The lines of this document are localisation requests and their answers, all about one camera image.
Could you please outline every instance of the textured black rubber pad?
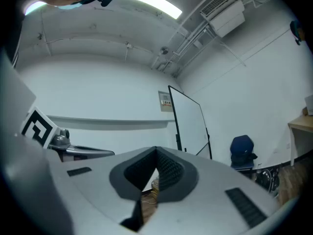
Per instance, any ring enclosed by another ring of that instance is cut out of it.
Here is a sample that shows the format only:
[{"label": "textured black rubber pad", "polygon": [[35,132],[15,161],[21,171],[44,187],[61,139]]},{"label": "textured black rubber pad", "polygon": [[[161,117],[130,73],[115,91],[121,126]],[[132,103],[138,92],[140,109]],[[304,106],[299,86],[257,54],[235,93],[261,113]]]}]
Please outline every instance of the textured black rubber pad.
[{"label": "textured black rubber pad", "polygon": [[72,177],[72,176],[83,174],[83,173],[86,173],[89,171],[92,171],[89,167],[83,167],[83,168],[79,168],[79,169],[68,170],[67,173],[70,177]]},{"label": "textured black rubber pad", "polygon": [[239,188],[233,188],[225,192],[250,228],[255,227],[267,218]]}]

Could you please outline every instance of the rolling whiteboard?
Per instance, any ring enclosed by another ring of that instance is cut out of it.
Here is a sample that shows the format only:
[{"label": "rolling whiteboard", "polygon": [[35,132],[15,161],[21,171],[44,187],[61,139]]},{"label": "rolling whiteboard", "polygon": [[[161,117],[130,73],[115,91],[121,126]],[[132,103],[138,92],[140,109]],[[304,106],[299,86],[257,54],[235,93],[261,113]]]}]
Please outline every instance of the rolling whiteboard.
[{"label": "rolling whiteboard", "polygon": [[209,143],[200,104],[171,86],[169,91],[181,150],[197,155]]}]

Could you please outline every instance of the wooden floor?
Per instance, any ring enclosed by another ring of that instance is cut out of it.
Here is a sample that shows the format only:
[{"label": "wooden floor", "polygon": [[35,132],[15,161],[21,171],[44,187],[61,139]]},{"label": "wooden floor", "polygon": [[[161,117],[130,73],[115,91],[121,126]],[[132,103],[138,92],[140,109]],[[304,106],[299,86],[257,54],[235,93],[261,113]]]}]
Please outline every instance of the wooden floor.
[{"label": "wooden floor", "polygon": [[[295,162],[294,166],[288,165],[280,169],[278,174],[280,184],[277,197],[280,206],[301,194],[302,187],[308,179],[312,166],[313,151],[306,158]],[[152,194],[142,196],[141,201],[143,219],[144,223],[146,223],[156,211],[157,203]]]}]

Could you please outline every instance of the air conditioner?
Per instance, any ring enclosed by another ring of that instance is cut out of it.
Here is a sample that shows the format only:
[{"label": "air conditioner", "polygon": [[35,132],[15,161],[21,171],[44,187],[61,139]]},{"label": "air conditioner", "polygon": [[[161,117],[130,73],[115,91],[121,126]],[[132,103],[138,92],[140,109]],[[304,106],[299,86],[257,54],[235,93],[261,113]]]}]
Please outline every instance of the air conditioner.
[{"label": "air conditioner", "polygon": [[223,37],[245,21],[241,0],[212,0],[200,14],[209,22],[215,33]]}]

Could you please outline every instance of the white ceiling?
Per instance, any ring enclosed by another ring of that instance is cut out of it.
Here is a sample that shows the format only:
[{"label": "white ceiling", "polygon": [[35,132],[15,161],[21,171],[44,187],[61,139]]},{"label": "white ceiling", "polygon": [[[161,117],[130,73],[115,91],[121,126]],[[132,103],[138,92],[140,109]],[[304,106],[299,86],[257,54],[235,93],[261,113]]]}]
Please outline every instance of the white ceiling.
[{"label": "white ceiling", "polygon": [[[197,11],[180,30],[182,34],[177,33],[168,44],[178,25],[201,0],[167,1],[182,10],[177,20],[135,0],[113,0],[107,7],[101,7],[96,1],[71,10],[44,6],[25,17],[17,65],[49,55],[43,36],[44,26],[52,55],[84,53],[124,60],[126,43],[130,43],[133,48],[128,50],[126,62],[151,67],[160,48],[169,47],[169,53],[161,55],[152,67],[156,69],[176,51],[184,39],[182,35],[188,35],[203,21]],[[200,42],[203,44],[207,40],[208,36],[204,36]],[[197,51],[195,46],[190,47],[184,58],[169,66],[165,72],[173,74]]]}]

